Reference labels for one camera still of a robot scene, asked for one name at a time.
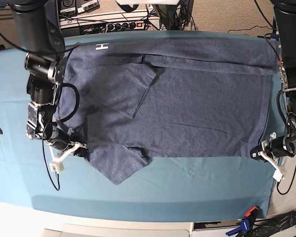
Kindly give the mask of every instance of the t-shirt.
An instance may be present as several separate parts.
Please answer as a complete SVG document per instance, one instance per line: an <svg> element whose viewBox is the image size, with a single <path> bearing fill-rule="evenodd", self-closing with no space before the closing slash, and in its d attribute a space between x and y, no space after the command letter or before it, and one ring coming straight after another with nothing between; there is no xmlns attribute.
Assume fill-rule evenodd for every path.
<svg viewBox="0 0 296 237"><path fill-rule="evenodd" d="M159 39L80 46L64 82L85 157L119 184L151 157L250 157L264 133L276 58L263 41ZM74 107L64 89L57 118Z"/></svg>

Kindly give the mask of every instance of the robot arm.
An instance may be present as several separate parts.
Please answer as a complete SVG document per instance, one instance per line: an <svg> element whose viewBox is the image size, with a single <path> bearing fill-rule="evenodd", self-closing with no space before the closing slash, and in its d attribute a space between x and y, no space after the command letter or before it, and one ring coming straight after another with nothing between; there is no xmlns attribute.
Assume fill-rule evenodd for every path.
<svg viewBox="0 0 296 237"><path fill-rule="evenodd" d="M62 171L62 161L68 155L84 157L87 146L69 130L65 133L52 121L63 87L67 56L65 41L59 28L56 0L7 0L17 31L28 53L25 68L30 71L27 93L31 96L26 135L31 139L46 141L51 148L52 171ZM59 158L53 149L58 149Z"/></svg>
<svg viewBox="0 0 296 237"><path fill-rule="evenodd" d="M280 35L282 57L280 72L282 90L277 95L277 107L287 128L287 134L263 141L251 150L253 159L264 159L276 168L274 179L280 182L283 172L274 162L274 158L296 155L296 0L271 0ZM286 118L281 109L281 97Z"/></svg>

